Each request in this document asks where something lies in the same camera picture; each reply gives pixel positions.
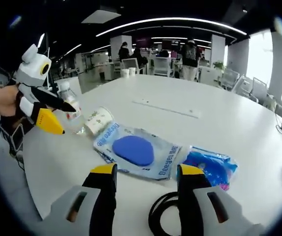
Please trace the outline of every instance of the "paper cup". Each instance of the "paper cup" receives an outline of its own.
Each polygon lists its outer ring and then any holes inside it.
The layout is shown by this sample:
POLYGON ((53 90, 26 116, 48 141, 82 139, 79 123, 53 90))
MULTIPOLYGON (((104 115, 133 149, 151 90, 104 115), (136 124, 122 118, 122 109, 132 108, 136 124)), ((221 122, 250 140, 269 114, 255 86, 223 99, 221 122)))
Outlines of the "paper cup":
POLYGON ((122 69, 121 70, 121 77, 128 78, 129 77, 129 69, 122 69))
POLYGON ((112 114, 105 107, 99 107, 85 122, 87 134, 93 136, 97 135, 104 130, 112 120, 112 114))
POLYGON ((129 67, 129 75, 130 76, 136 75, 136 68, 135 67, 129 67))

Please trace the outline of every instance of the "white wall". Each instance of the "white wall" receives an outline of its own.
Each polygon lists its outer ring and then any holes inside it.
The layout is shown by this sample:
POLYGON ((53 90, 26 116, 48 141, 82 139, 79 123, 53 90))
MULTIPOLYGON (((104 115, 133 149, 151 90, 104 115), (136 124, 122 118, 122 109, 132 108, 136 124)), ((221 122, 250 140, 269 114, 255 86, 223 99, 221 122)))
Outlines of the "white wall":
POLYGON ((268 92, 280 101, 282 98, 282 35, 272 32, 272 43, 273 67, 268 92))
POLYGON ((119 58, 118 52, 123 42, 127 42, 128 50, 130 54, 132 54, 132 37, 127 36, 127 35, 120 35, 120 36, 111 38, 112 60, 119 58))
POLYGON ((249 55, 249 39, 228 47, 227 67, 241 75, 246 75, 249 55))
POLYGON ((212 35, 211 67, 217 61, 224 61, 225 38, 212 35))
POLYGON ((208 61, 211 61, 211 49, 205 49, 204 50, 204 58, 208 61))

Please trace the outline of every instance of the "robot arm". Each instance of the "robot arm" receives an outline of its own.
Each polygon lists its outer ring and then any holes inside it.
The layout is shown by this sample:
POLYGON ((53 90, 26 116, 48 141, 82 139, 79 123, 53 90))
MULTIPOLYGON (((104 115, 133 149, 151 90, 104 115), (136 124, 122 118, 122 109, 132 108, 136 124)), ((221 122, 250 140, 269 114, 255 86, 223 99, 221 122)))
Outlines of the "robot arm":
POLYGON ((37 51, 37 47, 33 44, 22 56, 23 62, 16 76, 16 81, 19 83, 17 107, 42 130, 53 134, 63 134, 63 127, 47 106, 64 112, 76 110, 69 103, 42 87, 52 62, 37 51))

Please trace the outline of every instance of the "white table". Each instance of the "white table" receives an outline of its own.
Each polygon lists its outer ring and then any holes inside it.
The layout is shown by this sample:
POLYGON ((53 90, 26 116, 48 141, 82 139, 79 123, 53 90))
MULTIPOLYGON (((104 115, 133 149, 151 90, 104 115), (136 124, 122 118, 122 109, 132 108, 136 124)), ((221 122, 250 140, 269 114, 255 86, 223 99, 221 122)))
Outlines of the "white table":
MULTIPOLYGON (((174 78, 137 75, 99 86, 81 97, 85 116, 107 107, 119 123, 141 127, 171 142, 225 153, 239 164, 228 193, 254 223, 267 226, 282 213, 282 135, 273 112, 223 89, 174 78), (170 109, 194 110, 199 118, 132 103, 146 99, 170 109)), ((62 123, 65 115, 56 111, 62 123)), ((92 140, 56 136, 33 128, 24 138, 24 162, 31 195, 42 218, 58 197, 81 185, 105 162, 92 140)), ((113 235, 152 235, 147 216, 154 201, 176 190, 176 182, 149 182, 118 173, 113 235)), ((180 234, 175 209, 162 216, 170 234, 180 234)))

